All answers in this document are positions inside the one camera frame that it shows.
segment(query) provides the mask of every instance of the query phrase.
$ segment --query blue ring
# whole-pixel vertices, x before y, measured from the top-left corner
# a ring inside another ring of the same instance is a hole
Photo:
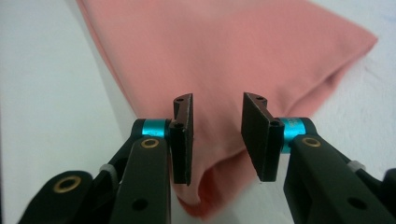
[[[165,138],[166,119],[146,119],[143,124],[143,135]]]
[[[285,124],[285,131],[283,132],[284,145],[282,153],[290,153],[291,148],[289,143],[299,134],[305,134],[306,129],[304,123],[299,118],[279,118]]]

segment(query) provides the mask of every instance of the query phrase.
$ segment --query white background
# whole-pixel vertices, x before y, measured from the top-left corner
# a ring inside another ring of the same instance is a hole
[[[312,120],[322,137],[382,179],[396,167],[396,2],[315,2],[378,36]],[[16,223],[53,176],[96,175],[135,119],[75,1],[0,2],[0,100],[4,223]],[[276,183],[256,181],[208,222],[292,223],[282,189],[288,160],[282,156]],[[173,223],[202,222],[174,196],[172,205]]]

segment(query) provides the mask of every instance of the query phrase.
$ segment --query pink cloth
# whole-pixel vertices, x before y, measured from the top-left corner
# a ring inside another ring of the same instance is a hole
[[[208,218],[253,178],[240,134],[244,91],[277,117],[310,116],[376,39],[306,1],[78,0],[92,37],[139,118],[172,118],[194,94],[187,212]]]

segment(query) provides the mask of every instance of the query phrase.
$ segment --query screw hole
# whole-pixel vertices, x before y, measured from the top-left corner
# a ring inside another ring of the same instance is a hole
[[[151,148],[151,147],[156,147],[159,144],[160,142],[157,139],[149,138],[144,140],[140,145],[145,148]]]
[[[349,202],[350,205],[353,207],[360,209],[360,210],[365,210],[367,208],[367,204],[357,198],[348,198],[347,201]]]
[[[149,206],[149,202],[146,199],[137,199],[132,203],[132,208],[135,211],[143,211]]]
[[[280,123],[279,123],[279,121],[271,121],[271,126],[279,126],[280,125]]]
[[[182,123],[175,124],[175,128],[182,128],[182,127],[184,127],[184,124],[182,124]]]
[[[321,143],[317,139],[310,138],[310,137],[303,138],[303,143],[309,147],[320,147],[321,146]]]
[[[70,175],[56,182],[56,184],[53,186],[53,191],[55,193],[66,193],[78,187],[80,183],[81,177],[77,175]]]

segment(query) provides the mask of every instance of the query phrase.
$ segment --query brass screw hole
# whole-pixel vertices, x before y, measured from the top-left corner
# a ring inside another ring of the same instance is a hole
[[[303,143],[309,147],[320,147],[321,143],[315,138],[303,138]]]
[[[160,142],[157,139],[149,138],[144,140],[140,145],[145,148],[152,148],[158,146],[158,144],[160,144]]]
[[[78,187],[80,183],[81,177],[77,175],[70,175],[56,182],[56,184],[53,186],[53,191],[55,193],[66,193]]]

